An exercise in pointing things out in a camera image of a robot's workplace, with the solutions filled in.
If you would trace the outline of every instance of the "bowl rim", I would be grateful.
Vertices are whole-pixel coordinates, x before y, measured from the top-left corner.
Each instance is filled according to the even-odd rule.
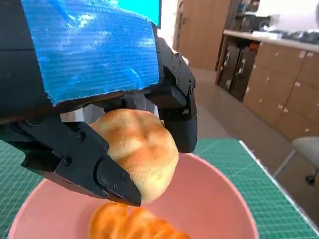
[[[248,216],[248,220],[250,223],[250,226],[253,230],[253,234],[254,234],[254,238],[253,239],[258,239],[259,238],[259,233],[257,230],[257,225],[256,222],[254,220],[254,217],[246,203],[246,201],[244,200],[243,196],[240,194],[239,190],[235,187],[235,185],[219,170],[217,169],[215,166],[213,166],[212,164],[208,163],[207,161],[205,161],[204,159],[198,157],[197,155],[193,154],[193,153],[187,153],[186,155],[190,155],[192,158],[195,158],[196,160],[198,160],[200,163],[205,164],[206,166],[210,167],[212,170],[214,170],[218,176],[220,176],[232,189],[232,191],[236,194],[238,200],[240,201],[240,203],[242,204],[242,206],[244,207],[244,210],[246,211],[246,214]],[[24,203],[21,205],[18,213],[16,214],[13,223],[10,227],[9,233],[8,233],[8,239],[14,239],[13,234],[15,232],[15,230],[17,229],[17,224],[20,221],[20,218],[22,217],[25,208],[27,207],[27,205],[29,204],[29,202],[33,199],[34,194],[36,194],[39,190],[42,189],[42,187],[46,184],[50,182],[48,179],[44,178],[33,190],[32,192],[27,196],[27,198],[25,199]]]

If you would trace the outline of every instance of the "wooden door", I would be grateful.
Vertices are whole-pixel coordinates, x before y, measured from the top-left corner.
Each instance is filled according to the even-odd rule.
[[[231,0],[184,0],[178,51],[195,68],[214,70]]]

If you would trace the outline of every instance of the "wall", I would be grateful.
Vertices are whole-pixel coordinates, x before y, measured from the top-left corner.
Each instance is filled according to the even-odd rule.
[[[319,23],[316,22],[318,4],[319,0],[261,0],[257,14],[280,14],[280,19],[275,23],[278,29],[319,29]]]
[[[178,0],[162,0],[161,29],[158,30],[158,36],[164,38],[170,47],[173,46],[177,2]]]

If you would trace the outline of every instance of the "blue screen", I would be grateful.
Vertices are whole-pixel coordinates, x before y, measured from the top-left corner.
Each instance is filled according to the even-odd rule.
[[[156,26],[160,24],[159,4],[160,0],[117,0],[119,7],[146,16]]]

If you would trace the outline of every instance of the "table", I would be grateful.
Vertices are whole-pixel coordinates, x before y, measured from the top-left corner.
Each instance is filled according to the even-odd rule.
[[[250,208],[261,239],[317,239],[319,233],[246,145],[235,139],[201,139],[194,154],[223,172]],[[0,141],[0,238],[42,177],[22,168],[23,154]]]

